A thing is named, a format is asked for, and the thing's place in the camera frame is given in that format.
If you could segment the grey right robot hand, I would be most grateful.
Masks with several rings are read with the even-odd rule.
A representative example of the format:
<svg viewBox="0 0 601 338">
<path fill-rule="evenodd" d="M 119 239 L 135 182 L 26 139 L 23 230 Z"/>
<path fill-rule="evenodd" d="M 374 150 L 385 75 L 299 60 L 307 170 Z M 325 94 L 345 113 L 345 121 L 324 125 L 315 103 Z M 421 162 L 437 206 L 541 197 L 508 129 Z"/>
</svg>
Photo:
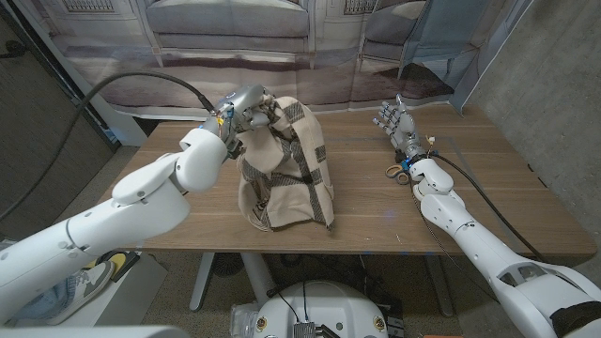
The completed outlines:
<svg viewBox="0 0 601 338">
<path fill-rule="evenodd" d="M 414 119 L 400 94 L 396 95 L 395 104 L 382 102 L 373 123 L 390 138 L 395 151 L 403 154 L 409 161 L 425 156 Z"/>
</svg>

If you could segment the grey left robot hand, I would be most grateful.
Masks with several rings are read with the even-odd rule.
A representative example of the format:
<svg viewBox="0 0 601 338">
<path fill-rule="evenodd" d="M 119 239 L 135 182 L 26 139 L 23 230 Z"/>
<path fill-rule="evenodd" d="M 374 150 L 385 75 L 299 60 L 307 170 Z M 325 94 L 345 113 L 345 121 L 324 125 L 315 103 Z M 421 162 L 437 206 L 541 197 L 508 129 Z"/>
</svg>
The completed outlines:
<svg viewBox="0 0 601 338">
<path fill-rule="evenodd" d="M 263 85 L 247 84 L 219 100 L 211 111 L 219 137 L 229 145 L 238 133 L 267 126 L 270 119 L 265 105 L 270 98 Z"/>
</svg>

